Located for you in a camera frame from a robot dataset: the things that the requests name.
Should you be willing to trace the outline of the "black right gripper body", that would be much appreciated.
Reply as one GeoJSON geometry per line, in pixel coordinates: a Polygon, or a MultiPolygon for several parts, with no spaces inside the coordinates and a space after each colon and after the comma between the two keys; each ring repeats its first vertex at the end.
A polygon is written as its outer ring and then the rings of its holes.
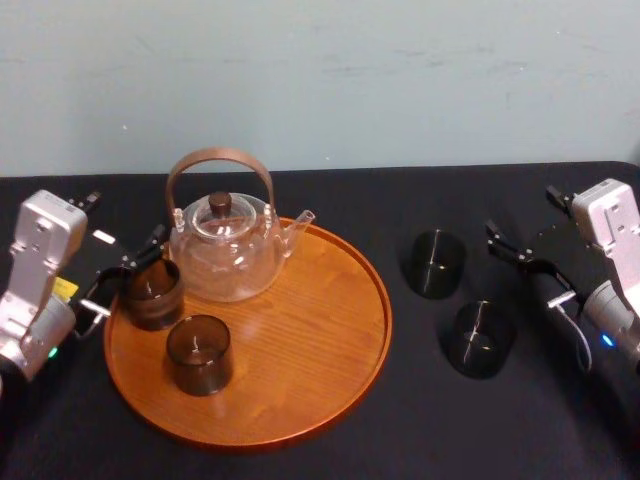
{"type": "Polygon", "coordinates": [[[586,301],[609,277],[601,254],[587,247],[573,221],[552,225],[530,242],[526,272],[548,274],[562,281],[579,301],[586,301]]]}

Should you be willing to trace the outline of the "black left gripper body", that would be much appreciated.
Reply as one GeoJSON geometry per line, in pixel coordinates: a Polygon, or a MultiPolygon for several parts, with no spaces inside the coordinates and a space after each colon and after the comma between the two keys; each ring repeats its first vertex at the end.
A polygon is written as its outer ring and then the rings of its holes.
{"type": "Polygon", "coordinates": [[[115,239],[109,243],[99,230],[87,233],[79,250],[61,270],[60,278],[77,286],[67,303],[79,306],[89,300],[110,306],[125,274],[131,253],[115,239]]]}

